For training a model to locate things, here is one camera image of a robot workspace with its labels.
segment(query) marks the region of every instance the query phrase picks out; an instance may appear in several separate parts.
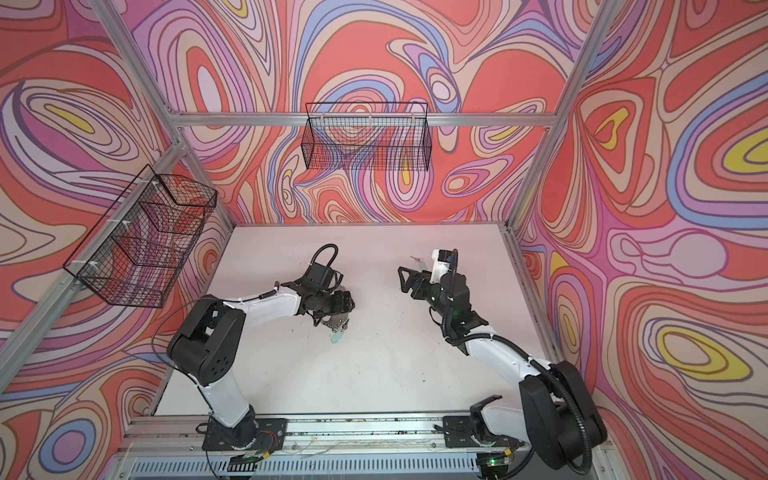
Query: black cable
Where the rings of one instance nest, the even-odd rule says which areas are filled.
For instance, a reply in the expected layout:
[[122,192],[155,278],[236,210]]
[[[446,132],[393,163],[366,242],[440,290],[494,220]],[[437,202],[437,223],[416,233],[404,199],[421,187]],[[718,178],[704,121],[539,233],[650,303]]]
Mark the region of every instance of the black cable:
[[245,303],[245,302],[250,302],[251,300],[261,300],[262,298],[266,298],[269,295],[274,295],[275,293],[277,293],[277,289],[279,289],[279,288],[280,288],[280,283],[279,282],[275,282],[275,286],[272,288],[272,290],[266,291],[264,293],[259,293],[256,296],[252,296],[250,298],[236,298],[234,300],[221,299],[221,301],[222,302],[231,302],[231,303]]
[[435,317],[432,316],[432,312],[437,312],[437,310],[435,310],[435,307],[430,306],[429,307],[429,318],[432,319],[432,323],[434,323],[435,325],[437,325],[439,327],[442,327],[442,324],[440,322],[438,322],[437,320],[435,320]]
[[312,257],[312,261],[310,261],[310,265],[315,263],[315,260],[317,260],[317,256],[320,255],[323,250],[326,248],[333,248],[333,255],[331,256],[331,260],[326,264],[326,266],[331,266],[331,263],[336,259],[336,255],[339,254],[339,246],[335,243],[326,243],[322,247],[320,247],[316,252],[315,255]]
[[210,458],[208,458],[208,451],[205,451],[205,461],[208,462],[208,468],[210,468],[210,472],[214,474],[214,477],[216,477],[218,480],[221,480],[221,477],[219,474],[216,473],[214,470],[214,466],[210,464]]
[[[490,339],[490,340],[493,340],[494,342],[501,342],[502,344],[514,350],[522,358],[530,359],[530,356],[522,348],[520,348],[517,344],[515,344],[511,340],[508,340],[500,335],[492,335],[490,333],[472,333],[458,340],[445,339],[445,341],[448,342],[450,345],[458,346],[458,345],[461,345],[462,343],[468,342],[469,340],[476,340],[476,339]],[[529,362],[533,368],[535,368],[539,373],[541,373],[541,376],[544,377],[544,379],[549,383],[549,385],[552,386],[552,388],[554,389],[555,395],[565,401],[565,405],[568,407],[568,410],[574,416],[574,420],[576,421],[576,426],[578,427],[579,439],[581,440],[581,450],[582,450],[581,465],[575,465],[573,461],[570,461],[568,462],[568,466],[571,468],[571,470],[578,473],[579,475],[586,475],[587,473],[589,473],[590,469],[592,468],[592,442],[589,439],[589,434],[587,433],[587,426],[584,424],[584,416],[581,414],[581,410],[578,408],[578,404],[576,403],[576,401],[574,400],[573,396],[568,391],[568,389],[566,389],[565,386],[560,382],[560,380],[554,375],[552,375],[552,372],[547,370],[542,364],[540,364],[536,360],[530,359]]]
[[456,281],[456,270],[458,269],[458,250],[451,252],[451,263],[448,264],[448,272],[451,274],[451,283],[448,285],[448,298],[453,301],[453,283]]
[[432,426],[437,432],[440,433],[454,433],[454,434],[462,434],[462,433],[472,433],[472,430],[470,429],[462,429],[462,430],[456,430],[456,429],[449,429],[448,427],[441,427],[440,425],[433,425]]
[[157,353],[157,349],[155,349],[155,348],[154,348],[154,338],[155,338],[155,337],[157,336],[157,334],[160,332],[160,329],[161,329],[161,328],[163,328],[163,325],[165,325],[165,323],[166,323],[166,322],[167,322],[167,321],[168,321],[168,320],[169,320],[169,319],[170,319],[170,318],[171,318],[171,317],[172,317],[172,316],[173,316],[173,315],[174,315],[176,312],[178,312],[179,310],[183,309],[185,306],[189,305],[190,303],[195,303],[195,302],[197,302],[199,299],[200,299],[200,298],[196,298],[195,300],[190,300],[189,302],[186,302],[184,305],[182,305],[182,306],[180,306],[179,308],[175,309],[173,312],[169,313],[169,314],[168,314],[168,316],[166,316],[166,317],[165,317],[165,320],[163,320],[162,322],[160,322],[160,325],[158,325],[158,326],[157,326],[157,329],[154,331],[154,335],[152,336],[152,338],[151,338],[151,339],[150,339],[150,341],[149,341],[149,343],[150,343],[150,346],[152,347],[152,353],[154,353],[154,355],[155,355],[155,356],[156,356],[158,359],[160,359],[160,361],[161,361],[162,363],[166,364],[167,366],[171,367],[172,369],[176,370],[176,371],[177,371],[177,372],[179,372],[179,373],[184,373],[184,372],[182,372],[181,370],[179,370],[179,369],[178,369],[178,368],[176,368],[175,366],[171,365],[170,363],[166,362],[166,361],[165,361],[165,359],[164,359],[163,357],[161,357],[159,353]]

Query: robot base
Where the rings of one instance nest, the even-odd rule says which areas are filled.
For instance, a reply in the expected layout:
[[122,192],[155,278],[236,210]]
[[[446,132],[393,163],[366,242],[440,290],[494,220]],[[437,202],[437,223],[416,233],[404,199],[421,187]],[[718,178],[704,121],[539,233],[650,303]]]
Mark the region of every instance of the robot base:
[[[247,428],[241,428],[247,422]],[[287,419],[255,418],[253,407],[234,428],[221,425],[213,416],[209,417],[203,450],[206,452],[232,452],[243,450],[269,451],[283,449]]]

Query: psychedelic patterned wall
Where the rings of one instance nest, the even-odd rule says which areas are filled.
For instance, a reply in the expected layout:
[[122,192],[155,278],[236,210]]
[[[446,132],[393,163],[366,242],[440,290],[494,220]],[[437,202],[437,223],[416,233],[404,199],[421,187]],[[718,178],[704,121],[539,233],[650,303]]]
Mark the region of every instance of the psychedelic patterned wall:
[[3,339],[87,229],[168,145],[84,3],[0,4]]
[[306,170],[297,127],[186,135],[237,223],[506,220],[543,128],[456,130],[454,152],[435,145],[427,172]]
[[[553,111],[586,1],[116,2],[176,111],[303,111],[364,94],[433,111]],[[450,141],[451,131],[444,133]]]
[[[177,111],[296,112],[308,101],[421,100],[437,112],[535,113],[554,110],[594,8],[560,1],[171,0],[121,11]],[[186,132],[240,223],[505,220],[541,133],[432,129],[425,174],[306,172],[301,128]]]
[[[0,395],[0,478],[98,477],[165,374],[151,337],[202,294],[223,231],[214,213],[162,309],[109,306],[88,290],[75,299]],[[164,325],[158,352],[190,308]]]
[[[127,182],[169,140],[87,0],[0,2],[0,336],[42,298]],[[165,368],[158,320],[197,298],[223,249],[203,239],[162,310],[75,298],[0,395],[0,478],[95,478]],[[167,323],[160,349],[183,316]]]
[[627,2],[515,232],[632,478],[768,478],[768,3]]

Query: ventilated metal panel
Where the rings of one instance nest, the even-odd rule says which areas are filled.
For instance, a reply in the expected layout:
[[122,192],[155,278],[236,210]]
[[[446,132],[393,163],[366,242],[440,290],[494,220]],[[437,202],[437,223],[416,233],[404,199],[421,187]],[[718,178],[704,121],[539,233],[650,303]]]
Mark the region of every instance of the ventilated metal panel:
[[[467,452],[402,453],[367,455],[273,455],[255,465],[235,465],[228,458],[212,457],[211,466],[221,475],[368,475],[476,473],[476,455]],[[131,478],[210,477],[204,456],[137,458]]]

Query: aluminum frame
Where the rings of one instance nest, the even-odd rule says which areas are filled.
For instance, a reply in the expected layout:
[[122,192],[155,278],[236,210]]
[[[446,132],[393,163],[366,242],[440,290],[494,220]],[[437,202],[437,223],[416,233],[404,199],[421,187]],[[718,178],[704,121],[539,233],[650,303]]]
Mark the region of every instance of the aluminum frame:
[[[518,272],[518,278],[521,279],[524,287],[524,294],[528,301],[528,308],[533,313],[537,327],[540,330],[540,334],[546,337],[546,332],[549,331],[551,338],[551,329],[545,328],[542,325],[543,319],[546,319],[545,310],[542,308],[538,296],[535,295],[532,280],[529,276],[525,275],[525,270],[522,267],[521,255],[519,246],[514,241],[514,234],[511,232],[511,221],[518,217],[519,210],[526,205],[528,198],[534,191],[535,185],[538,184],[539,177],[541,176],[544,167],[551,157],[557,143],[557,139],[567,124],[567,118],[570,110],[572,109],[576,96],[578,95],[581,86],[583,85],[588,75],[589,69],[594,62],[594,59],[602,45],[605,35],[611,26],[611,22],[615,13],[624,3],[624,0],[604,1],[598,7],[598,12],[591,24],[587,38],[584,42],[584,46],[579,53],[579,56],[574,63],[574,69],[571,75],[566,81],[565,88],[555,108],[554,114],[501,114],[501,113],[489,113],[489,114],[430,114],[429,121],[433,126],[448,127],[448,126],[487,126],[487,125],[524,125],[524,126],[542,126],[546,127],[548,131],[542,138],[537,154],[535,155],[530,171],[525,175],[521,189],[513,204],[513,208],[510,211],[508,218],[505,221],[506,230],[505,243],[508,247],[510,258],[515,265],[515,269]],[[252,114],[188,114],[173,112],[165,98],[161,94],[161,91],[154,80],[154,77],[150,74],[143,58],[139,54],[133,38],[130,35],[125,23],[123,23],[121,16],[117,13],[111,0],[91,0],[94,12],[101,20],[102,25],[108,33],[108,36],[115,45],[120,55],[127,65],[129,74],[141,86],[144,94],[147,96],[151,106],[154,109],[154,113],[157,116],[159,122],[164,126],[168,134],[174,140],[174,146],[169,149],[170,151],[176,151],[178,145],[182,149],[182,153],[187,156],[187,166],[190,172],[195,176],[196,180],[204,182],[210,186],[213,183],[207,172],[204,170],[200,159],[187,142],[184,136],[183,129],[185,126],[225,126],[225,125],[264,125],[264,126],[301,126],[306,122],[306,116],[304,114],[272,114],[272,113],[252,113]],[[175,160],[172,165],[169,166],[169,170],[175,165]],[[156,170],[161,171],[159,162],[156,164]],[[122,207],[128,206],[128,201],[121,205]],[[219,210],[219,215],[224,223],[225,227],[231,233],[234,225],[232,220],[225,209]],[[0,349],[0,366],[3,366],[2,372],[0,372],[0,391],[10,383],[15,376],[18,369],[23,366],[24,361],[28,358],[28,354],[34,351],[39,341],[35,343],[35,340],[39,337],[42,340],[45,337],[46,329],[53,325],[58,316],[63,313],[66,306],[68,306],[71,298],[74,297],[76,292],[79,291],[79,287],[68,285],[66,282],[59,282],[49,290],[47,296],[43,302],[40,302],[35,310],[25,319],[22,325],[8,338],[5,345]],[[552,355],[559,355],[559,350],[554,344],[554,341],[546,342],[542,337],[542,345],[549,345],[552,349]],[[10,360],[14,364],[18,364],[16,370],[13,369]],[[446,414],[447,412],[440,412],[439,415]],[[402,418],[404,415],[425,415],[425,414],[396,414],[397,417]],[[289,417],[297,417],[301,415],[282,415]],[[311,425],[323,425],[321,417],[328,417],[328,415],[305,415]],[[330,415],[335,417],[344,417],[344,422],[347,423],[346,417],[349,415]],[[134,444],[146,445],[153,452],[158,455],[167,455],[170,453],[188,454],[189,451],[197,449],[200,451],[200,445],[202,438],[196,438],[194,434],[194,426],[204,421],[206,417],[172,417],[166,419],[163,417],[150,417],[146,419],[137,419],[129,426],[126,436],[124,437],[123,449],[135,449]],[[408,422],[404,423],[401,420],[392,420],[397,422],[397,427],[402,427],[409,424],[411,421],[416,421],[411,418]],[[397,443],[400,443],[404,438],[403,434],[400,434],[401,429],[395,433],[381,433],[381,432],[335,432],[334,435],[344,435],[344,438],[351,440],[361,435],[382,435],[377,437],[377,440],[385,440],[387,435],[397,435]],[[436,435],[434,433],[428,434],[426,432],[419,432],[414,430],[414,435]],[[158,448],[159,444],[171,444],[173,447],[167,446],[165,448]],[[366,448],[370,449],[371,445],[367,444]]]
[[[343,114],[326,114],[328,116]],[[397,114],[372,114],[373,117],[398,116]],[[170,119],[177,127],[303,127],[305,113],[186,113],[171,112]],[[430,127],[486,127],[526,126],[551,127],[556,121],[554,114],[503,114],[503,113],[428,113]]]
[[[283,450],[270,456],[273,462],[282,462],[283,467],[270,467],[266,472],[271,476],[316,475],[313,478],[325,478],[328,472],[319,468],[308,468],[301,463],[308,458],[333,462],[352,456],[357,458],[472,458],[480,452],[496,452],[501,448],[471,447],[464,449],[449,449],[441,432],[434,429],[434,424],[442,424],[444,415],[468,415],[466,411],[445,412],[391,412],[391,413],[338,413],[338,414],[304,414],[304,415],[257,415],[257,417],[280,417],[288,419],[285,431]],[[195,431],[195,427],[207,422],[205,415],[162,415],[135,419],[126,428],[125,436],[117,454],[118,461],[112,472],[105,472],[106,478],[119,480],[132,478],[136,465],[155,463],[153,468],[146,468],[140,473],[156,475],[140,475],[142,478],[172,476],[176,478],[196,478],[208,475],[210,470],[207,463],[205,468],[200,465],[189,465],[189,462],[205,462],[205,452],[202,449],[204,435]],[[523,445],[518,452],[525,453],[529,445]],[[610,440],[596,447],[594,454],[593,477],[599,480],[622,480],[623,472],[616,468],[616,454]],[[238,455],[238,452],[223,454],[209,453],[211,464],[218,467],[217,472],[226,474],[228,458]],[[467,472],[474,472],[469,465]],[[371,468],[364,465],[345,472],[331,472],[331,475],[376,473],[377,475],[391,473],[442,473],[444,468],[421,468],[398,471],[391,468],[388,471],[381,468]]]

